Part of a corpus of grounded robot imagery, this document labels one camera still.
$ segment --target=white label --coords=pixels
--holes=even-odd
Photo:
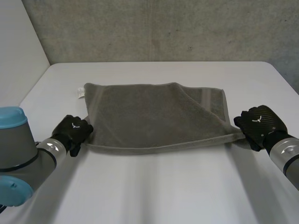
[[[83,87],[77,89],[77,98],[80,99],[85,96],[85,89]]]

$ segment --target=carbon fiber glove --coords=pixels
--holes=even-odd
[[[253,107],[234,118],[235,125],[245,134],[252,150],[259,152],[264,148],[264,140],[274,132],[287,134],[282,120],[267,106]]]
[[[79,117],[66,115],[56,126],[52,133],[52,139],[60,141],[71,157],[78,155],[81,143],[93,132],[93,127]]]

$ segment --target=folded towel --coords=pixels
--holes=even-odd
[[[230,125],[223,90],[162,85],[87,83],[89,149],[107,154],[151,154],[244,139]]]

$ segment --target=white table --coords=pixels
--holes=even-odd
[[[66,115],[84,118],[76,90],[95,84],[163,84],[224,89],[230,122],[242,110],[272,108],[299,137],[299,96],[263,62],[62,63],[23,100],[35,140]],[[297,224],[299,192],[271,162],[234,145],[146,156],[82,150],[56,169],[1,224]]]

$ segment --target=gray wall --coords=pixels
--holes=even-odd
[[[51,64],[265,61],[299,92],[298,0],[23,0]]]

